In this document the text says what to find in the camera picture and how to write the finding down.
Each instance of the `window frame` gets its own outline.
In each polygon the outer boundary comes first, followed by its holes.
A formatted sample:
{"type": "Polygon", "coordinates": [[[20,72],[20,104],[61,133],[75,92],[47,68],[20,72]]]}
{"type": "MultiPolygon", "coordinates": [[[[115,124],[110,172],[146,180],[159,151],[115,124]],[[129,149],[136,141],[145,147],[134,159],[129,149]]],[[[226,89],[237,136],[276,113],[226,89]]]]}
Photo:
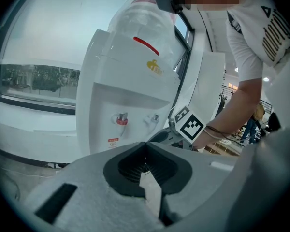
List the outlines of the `window frame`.
{"type": "MultiPolygon", "coordinates": [[[[0,27],[0,57],[3,54],[2,50],[5,48],[9,35],[13,29],[14,24],[16,23],[20,13],[26,7],[26,4],[30,0],[16,0],[15,4],[11,4],[10,9],[7,11],[7,14],[2,17],[3,26],[0,27]]],[[[190,23],[187,21],[187,18],[181,12],[179,14],[181,19],[184,21],[187,32],[186,36],[184,37],[179,29],[174,26],[174,32],[176,38],[179,42],[183,45],[185,51],[182,57],[179,59],[177,65],[179,65],[179,69],[176,71],[178,73],[178,77],[180,79],[180,85],[175,97],[174,104],[176,104],[183,81],[185,79],[185,75],[187,72],[188,62],[191,55],[191,49],[193,44],[193,37],[194,37],[194,29],[191,27],[190,23]]],[[[67,115],[75,115],[75,105],[67,105],[67,104],[60,104],[48,101],[39,101],[30,98],[21,98],[21,97],[13,97],[2,94],[1,92],[1,72],[2,67],[0,65],[0,102],[6,103],[9,105],[16,105],[20,107],[30,108],[34,110],[41,110],[53,113],[60,113],[60,114],[67,114],[67,115]]]]}

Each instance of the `white t-shirt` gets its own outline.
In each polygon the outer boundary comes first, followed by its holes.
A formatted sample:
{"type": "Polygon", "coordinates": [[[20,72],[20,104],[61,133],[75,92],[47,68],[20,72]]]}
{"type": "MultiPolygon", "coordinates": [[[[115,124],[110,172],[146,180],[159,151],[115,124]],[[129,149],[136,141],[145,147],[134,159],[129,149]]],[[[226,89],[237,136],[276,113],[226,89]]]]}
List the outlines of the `white t-shirt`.
{"type": "Polygon", "coordinates": [[[275,66],[290,47],[289,24],[273,0],[245,0],[228,13],[227,37],[239,80],[262,78],[263,63],[275,66]]]}

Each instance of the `yellow logo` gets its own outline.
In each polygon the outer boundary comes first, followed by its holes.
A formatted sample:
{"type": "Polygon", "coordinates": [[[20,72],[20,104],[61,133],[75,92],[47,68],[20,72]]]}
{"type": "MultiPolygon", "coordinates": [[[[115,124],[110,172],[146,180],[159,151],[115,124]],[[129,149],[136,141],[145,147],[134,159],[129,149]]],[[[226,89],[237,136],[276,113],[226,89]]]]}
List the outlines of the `yellow logo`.
{"type": "Polygon", "coordinates": [[[160,67],[156,63],[157,61],[153,59],[152,61],[147,62],[147,66],[148,68],[150,68],[151,71],[153,71],[157,75],[162,75],[162,69],[160,69],[160,67]]]}

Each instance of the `hand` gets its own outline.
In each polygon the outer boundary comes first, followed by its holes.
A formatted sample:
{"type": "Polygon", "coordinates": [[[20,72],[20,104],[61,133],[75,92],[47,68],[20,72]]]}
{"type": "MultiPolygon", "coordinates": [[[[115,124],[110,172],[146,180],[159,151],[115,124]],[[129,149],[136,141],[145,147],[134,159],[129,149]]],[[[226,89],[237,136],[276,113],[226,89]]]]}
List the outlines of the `hand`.
{"type": "Polygon", "coordinates": [[[204,131],[201,132],[200,136],[193,142],[193,149],[202,149],[210,143],[215,142],[217,139],[212,138],[204,131]]]}

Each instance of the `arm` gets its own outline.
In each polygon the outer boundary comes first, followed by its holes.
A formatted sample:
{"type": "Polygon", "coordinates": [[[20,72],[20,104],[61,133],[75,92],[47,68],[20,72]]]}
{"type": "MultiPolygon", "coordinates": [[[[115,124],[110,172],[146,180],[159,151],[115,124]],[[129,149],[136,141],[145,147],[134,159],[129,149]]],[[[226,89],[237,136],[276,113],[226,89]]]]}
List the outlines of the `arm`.
{"type": "MultiPolygon", "coordinates": [[[[227,36],[241,81],[228,105],[208,125],[221,132],[234,133],[248,121],[260,101],[263,63],[252,52],[242,34],[235,31],[228,22],[227,36]]],[[[219,133],[208,131],[215,137],[223,138],[219,133]]],[[[215,141],[217,140],[202,132],[193,145],[198,149],[215,141]]]]}

